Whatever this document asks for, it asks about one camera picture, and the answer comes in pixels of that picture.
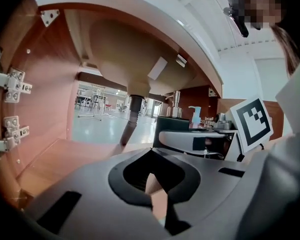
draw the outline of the bottle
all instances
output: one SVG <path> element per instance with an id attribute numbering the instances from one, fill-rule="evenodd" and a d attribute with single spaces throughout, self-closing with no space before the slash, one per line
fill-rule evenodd
<path id="1" fill-rule="evenodd" d="M 198 129 L 199 124 L 201 123 L 201 117 L 200 117 L 201 107 L 200 106 L 189 106 L 189 109 L 195 109 L 189 128 L 190 129 Z"/>

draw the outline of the person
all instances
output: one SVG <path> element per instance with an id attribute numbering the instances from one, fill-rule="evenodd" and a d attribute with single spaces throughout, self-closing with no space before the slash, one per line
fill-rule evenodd
<path id="1" fill-rule="evenodd" d="M 229 3 L 238 10 L 239 20 L 272 29 L 284 52 L 286 71 L 292 76 L 300 64 L 300 0 L 230 0 Z M 244 154 L 242 162 L 248 164 L 256 152 L 263 148 L 270 150 L 293 135 L 290 133 L 254 148 Z"/>

